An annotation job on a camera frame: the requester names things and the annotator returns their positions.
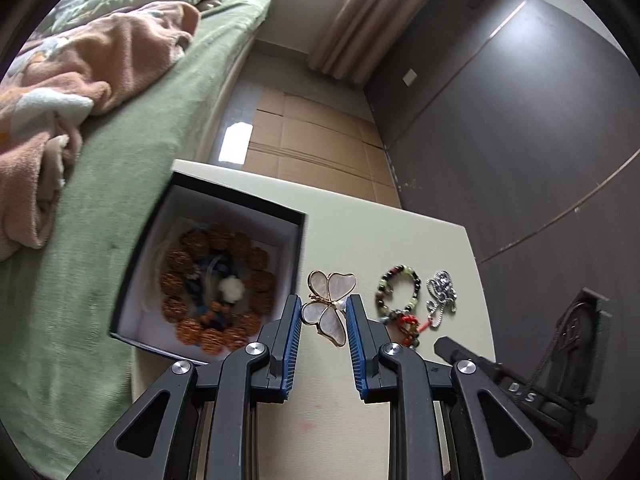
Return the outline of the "green bed mattress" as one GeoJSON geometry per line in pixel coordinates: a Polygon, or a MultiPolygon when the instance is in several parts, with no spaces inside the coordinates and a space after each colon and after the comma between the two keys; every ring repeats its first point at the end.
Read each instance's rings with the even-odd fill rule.
{"type": "Polygon", "coordinates": [[[2,263],[1,420],[47,478],[65,478],[130,405],[131,349],[108,333],[122,277],[270,3],[221,0],[155,84],[84,122],[47,245],[2,263]]]}

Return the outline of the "pink curtain right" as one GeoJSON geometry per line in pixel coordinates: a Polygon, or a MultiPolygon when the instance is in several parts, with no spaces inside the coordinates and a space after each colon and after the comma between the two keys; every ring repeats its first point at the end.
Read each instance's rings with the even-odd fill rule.
{"type": "Polygon", "coordinates": [[[363,86],[428,0],[343,0],[308,58],[311,70],[363,86]]]}

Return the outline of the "flattened cardboard sheet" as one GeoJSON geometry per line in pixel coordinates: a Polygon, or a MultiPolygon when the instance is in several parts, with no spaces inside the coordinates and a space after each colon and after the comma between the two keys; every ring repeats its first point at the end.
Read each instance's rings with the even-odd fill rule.
{"type": "Polygon", "coordinates": [[[260,90],[242,169],[400,206],[373,122],[282,90],[260,90]]]}

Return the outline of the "pink fleece blanket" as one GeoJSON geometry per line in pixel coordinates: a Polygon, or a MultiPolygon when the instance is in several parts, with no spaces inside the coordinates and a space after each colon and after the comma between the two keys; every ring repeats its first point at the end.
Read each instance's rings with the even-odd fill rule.
{"type": "Polygon", "coordinates": [[[79,126],[133,98],[186,53],[200,12],[157,1],[36,40],[1,81],[1,257],[47,243],[79,126]]]}

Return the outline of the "butterfly shell brooch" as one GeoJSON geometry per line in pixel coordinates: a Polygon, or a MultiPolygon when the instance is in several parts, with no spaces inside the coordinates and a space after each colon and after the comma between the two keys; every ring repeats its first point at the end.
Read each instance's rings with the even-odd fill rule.
{"type": "Polygon", "coordinates": [[[356,276],[352,273],[326,274],[314,270],[308,274],[307,285],[308,300],[300,311],[302,322],[314,326],[317,333],[335,347],[344,347],[347,338],[343,321],[346,300],[356,288],[356,276]]]}

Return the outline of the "black jewelry box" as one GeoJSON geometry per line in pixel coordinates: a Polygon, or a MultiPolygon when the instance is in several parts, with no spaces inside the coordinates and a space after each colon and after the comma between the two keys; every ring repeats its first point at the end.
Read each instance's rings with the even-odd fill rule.
{"type": "Polygon", "coordinates": [[[139,237],[122,280],[110,334],[196,364],[228,348],[198,332],[248,339],[278,318],[294,294],[306,217],[233,188],[174,172],[139,237]]]}

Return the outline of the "white wall socket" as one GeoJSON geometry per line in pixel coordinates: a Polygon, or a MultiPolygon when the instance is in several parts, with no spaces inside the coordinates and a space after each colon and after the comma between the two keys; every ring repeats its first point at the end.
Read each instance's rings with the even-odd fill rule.
{"type": "Polygon", "coordinates": [[[405,73],[405,75],[402,77],[402,82],[407,87],[410,87],[416,81],[416,78],[418,78],[416,72],[412,68],[409,68],[407,70],[407,73],[405,73]]]}

